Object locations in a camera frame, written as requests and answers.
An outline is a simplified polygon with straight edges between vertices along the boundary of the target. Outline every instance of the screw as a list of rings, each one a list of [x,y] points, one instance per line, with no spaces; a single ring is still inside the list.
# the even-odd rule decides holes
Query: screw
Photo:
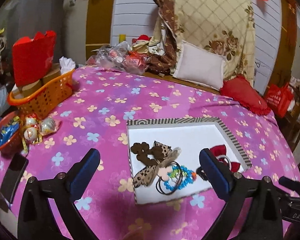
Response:
[[[35,177],[30,177],[29,179],[28,179],[28,181],[29,181],[29,183],[32,183],[32,182],[34,182],[35,181]]]
[[[265,182],[269,183],[271,182],[271,178],[269,176],[264,176],[263,179],[265,180]]]
[[[235,172],[235,173],[233,174],[233,176],[234,176],[235,178],[237,178],[237,179],[241,179],[241,178],[242,178],[242,174],[241,174],[240,172]]]
[[[65,172],[60,172],[60,173],[57,174],[58,179],[63,179],[65,176],[66,176]]]

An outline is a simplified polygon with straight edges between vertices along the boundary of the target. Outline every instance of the red bowl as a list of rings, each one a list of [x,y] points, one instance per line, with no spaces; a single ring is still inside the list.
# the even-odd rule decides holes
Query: red bowl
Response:
[[[0,130],[1,128],[8,124],[11,119],[17,115],[17,112],[11,112],[7,114],[2,120],[0,120]],[[0,153],[2,155],[11,156],[16,152],[19,152],[22,148],[22,140],[20,136],[20,128],[12,135],[12,137],[3,145],[0,146]]]

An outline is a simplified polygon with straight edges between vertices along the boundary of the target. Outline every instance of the white ceramic egg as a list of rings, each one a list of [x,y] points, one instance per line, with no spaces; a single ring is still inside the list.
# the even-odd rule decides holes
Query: white ceramic egg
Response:
[[[55,131],[56,122],[53,118],[48,117],[41,122],[41,134],[47,135]]]
[[[24,137],[29,142],[34,142],[38,138],[38,131],[35,127],[29,127],[25,130]]]
[[[36,125],[37,124],[37,120],[33,117],[26,117],[26,125],[27,126],[32,126],[32,125]]]

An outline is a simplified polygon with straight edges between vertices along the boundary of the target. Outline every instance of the floral quilt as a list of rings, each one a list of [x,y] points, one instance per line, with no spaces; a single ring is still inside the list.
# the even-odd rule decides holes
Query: floral quilt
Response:
[[[243,74],[253,86],[255,24],[251,0],[175,0],[182,40],[227,58],[224,79]]]
[[[61,171],[67,172],[90,148],[96,148],[101,154],[100,165],[82,198],[74,204],[99,239],[121,239],[138,227],[146,240],[201,239],[224,205],[213,189],[165,203],[135,204],[127,154],[126,121],[132,119],[219,117],[252,162],[245,177],[261,179],[267,175],[275,185],[281,176],[300,180],[272,112],[257,116],[228,97],[98,68],[78,69],[74,79],[73,95],[50,113],[63,122],[60,129],[30,147],[29,164],[11,206],[16,216],[29,177],[51,179]],[[10,160],[0,156],[0,185],[9,164]],[[55,204],[50,204],[62,234],[70,238]],[[232,237],[239,232],[248,208],[246,203]]]

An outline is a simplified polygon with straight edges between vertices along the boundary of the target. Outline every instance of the white pillow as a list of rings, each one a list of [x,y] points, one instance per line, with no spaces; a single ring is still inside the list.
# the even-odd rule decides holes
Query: white pillow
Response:
[[[182,41],[174,78],[220,90],[226,58]]]

